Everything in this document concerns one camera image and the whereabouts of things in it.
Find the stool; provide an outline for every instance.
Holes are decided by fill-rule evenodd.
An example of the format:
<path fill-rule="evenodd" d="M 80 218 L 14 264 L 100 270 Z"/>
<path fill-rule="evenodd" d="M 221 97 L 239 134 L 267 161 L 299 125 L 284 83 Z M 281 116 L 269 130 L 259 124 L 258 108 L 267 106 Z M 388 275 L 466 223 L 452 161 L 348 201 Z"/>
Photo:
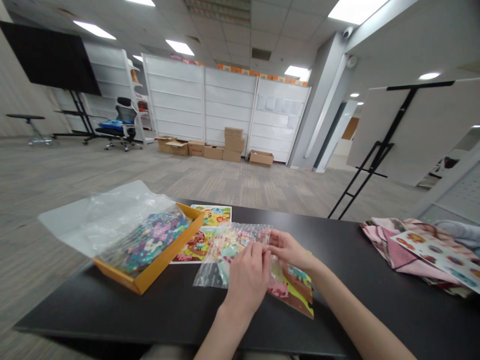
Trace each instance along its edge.
<path fill-rule="evenodd" d="M 25 119 L 26 123 L 31 126 L 33 129 L 33 138 L 30 139 L 28 145 L 33 145 L 34 143 L 44 143 L 47 146 L 52 145 L 54 140 L 49 138 L 44 138 L 40 131 L 35 127 L 34 123 L 32 122 L 33 119 L 45 119 L 43 116 L 36 116 L 36 115 L 21 115 L 21 114 L 6 114 L 9 118 L 16 118 L 16 119 Z"/>

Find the hand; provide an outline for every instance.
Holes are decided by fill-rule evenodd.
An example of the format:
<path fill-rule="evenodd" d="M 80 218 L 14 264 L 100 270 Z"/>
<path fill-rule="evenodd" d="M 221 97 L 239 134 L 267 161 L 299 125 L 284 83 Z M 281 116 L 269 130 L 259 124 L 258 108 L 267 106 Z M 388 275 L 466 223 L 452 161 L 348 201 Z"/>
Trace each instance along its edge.
<path fill-rule="evenodd" d="M 228 293 L 222 307 L 249 320 L 265 297 L 270 282 L 270 251 L 251 242 L 230 264 Z"/>
<path fill-rule="evenodd" d="M 309 270 L 317 258 L 305 250 L 288 232 L 271 229 L 268 249 L 279 259 L 303 271 Z"/>

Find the colorful puzzle board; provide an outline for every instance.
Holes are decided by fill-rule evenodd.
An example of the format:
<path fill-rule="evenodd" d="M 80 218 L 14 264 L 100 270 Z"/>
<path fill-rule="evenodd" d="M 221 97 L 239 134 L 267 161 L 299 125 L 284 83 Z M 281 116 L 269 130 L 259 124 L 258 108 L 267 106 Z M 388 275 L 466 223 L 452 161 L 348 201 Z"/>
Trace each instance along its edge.
<path fill-rule="evenodd" d="M 171 264 L 200 264 L 210 247 L 210 239 L 215 235 L 215 230 L 215 226 L 202 226 Z"/>
<path fill-rule="evenodd" d="M 480 294 L 480 266 L 453 252 L 441 241 L 423 238 L 413 231 L 402 232 L 391 239 Z"/>
<path fill-rule="evenodd" d="M 232 207 L 220 205 L 191 205 L 191 208 L 201 210 L 204 216 L 203 225 L 218 226 L 221 222 L 232 221 Z"/>

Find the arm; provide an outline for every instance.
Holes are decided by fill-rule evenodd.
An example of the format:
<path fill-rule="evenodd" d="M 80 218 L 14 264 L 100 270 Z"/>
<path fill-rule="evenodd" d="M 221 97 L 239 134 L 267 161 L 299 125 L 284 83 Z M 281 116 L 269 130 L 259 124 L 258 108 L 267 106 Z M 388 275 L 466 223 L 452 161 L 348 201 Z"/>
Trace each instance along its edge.
<path fill-rule="evenodd" d="M 240 340 L 267 292 L 270 252 L 266 246 L 250 243 L 232 261 L 228 292 L 195 360 L 226 360 L 234 356 Z"/>
<path fill-rule="evenodd" d="M 415 359 L 405 345 L 340 279 L 289 233 L 272 230 L 268 248 L 273 255 L 300 268 L 311 277 L 363 359 Z"/>

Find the gray carpet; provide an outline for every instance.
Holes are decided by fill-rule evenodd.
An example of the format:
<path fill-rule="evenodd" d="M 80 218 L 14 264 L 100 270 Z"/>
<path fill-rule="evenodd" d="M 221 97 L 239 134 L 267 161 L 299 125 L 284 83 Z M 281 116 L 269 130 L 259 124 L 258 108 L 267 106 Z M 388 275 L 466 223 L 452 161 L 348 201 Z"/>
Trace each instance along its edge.
<path fill-rule="evenodd" d="M 87 359 L 11 330 L 87 261 L 55 240 L 37 221 L 39 214 L 140 179 L 153 192 L 171 197 L 327 217 L 354 174 L 174 156 L 158 152 L 156 144 L 123 152 L 103 150 L 105 139 L 94 139 L 88 146 L 78 138 L 59 140 L 59 147 L 48 149 L 42 144 L 30 148 L 25 138 L 0 139 L 1 359 Z M 424 193 L 374 176 L 344 220 L 403 217 Z"/>

